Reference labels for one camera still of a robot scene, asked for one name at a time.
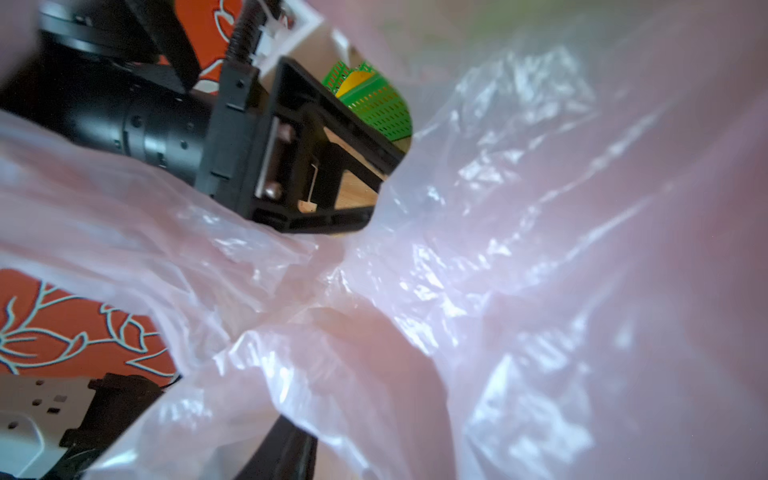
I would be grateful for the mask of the pink plastic bag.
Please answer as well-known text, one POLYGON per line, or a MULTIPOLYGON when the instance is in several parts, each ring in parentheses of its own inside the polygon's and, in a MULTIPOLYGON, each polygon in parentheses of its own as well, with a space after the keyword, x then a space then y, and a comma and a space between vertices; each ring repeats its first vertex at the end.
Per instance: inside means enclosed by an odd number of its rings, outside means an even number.
POLYGON ((288 236, 1 117, 1 263, 181 381, 91 479, 229 479, 277 414, 363 479, 767 475, 767 5, 320 1, 406 98, 370 223, 288 236))

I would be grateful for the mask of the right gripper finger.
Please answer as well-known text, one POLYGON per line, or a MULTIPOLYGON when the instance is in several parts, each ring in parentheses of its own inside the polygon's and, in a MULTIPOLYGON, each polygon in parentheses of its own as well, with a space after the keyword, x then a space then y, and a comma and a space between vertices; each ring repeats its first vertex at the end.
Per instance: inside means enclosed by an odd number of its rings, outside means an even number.
POLYGON ((312 480, 318 439, 281 415, 235 480, 312 480))

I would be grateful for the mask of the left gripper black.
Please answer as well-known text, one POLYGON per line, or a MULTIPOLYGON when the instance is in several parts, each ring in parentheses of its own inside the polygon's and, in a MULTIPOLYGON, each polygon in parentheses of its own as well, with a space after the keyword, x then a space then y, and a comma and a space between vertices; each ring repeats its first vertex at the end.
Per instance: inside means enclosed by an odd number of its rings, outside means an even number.
POLYGON ((400 165, 404 152, 397 147, 398 141, 388 140, 364 123, 326 89, 323 79, 316 79, 296 60, 280 58, 271 92, 262 87, 258 69, 226 61, 221 67, 219 91, 194 188, 235 214, 280 233, 344 234, 362 230, 373 216, 373 206, 304 213, 294 200, 286 198, 287 188, 270 176, 270 168, 281 164, 274 154, 280 125, 298 123, 277 112, 280 89, 292 80, 314 90, 310 98, 329 117, 334 134, 376 170, 389 176, 400 165))

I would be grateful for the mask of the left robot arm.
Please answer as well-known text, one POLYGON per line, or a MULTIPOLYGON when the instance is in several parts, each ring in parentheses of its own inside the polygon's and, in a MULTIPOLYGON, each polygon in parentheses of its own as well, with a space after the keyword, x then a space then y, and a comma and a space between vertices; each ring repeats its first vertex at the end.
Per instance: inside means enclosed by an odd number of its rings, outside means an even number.
POLYGON ((378 189, 402 152, 296 60, 270 87, 251 57, 276 1, 247 1, 220 90, 202 93, 170 1, 21 1, 38 55, 1 91, 1 264, 139 302, 173 355, 217 352, 244 282, 229 248, 251 233, 358 231, 345 173, 378 189))

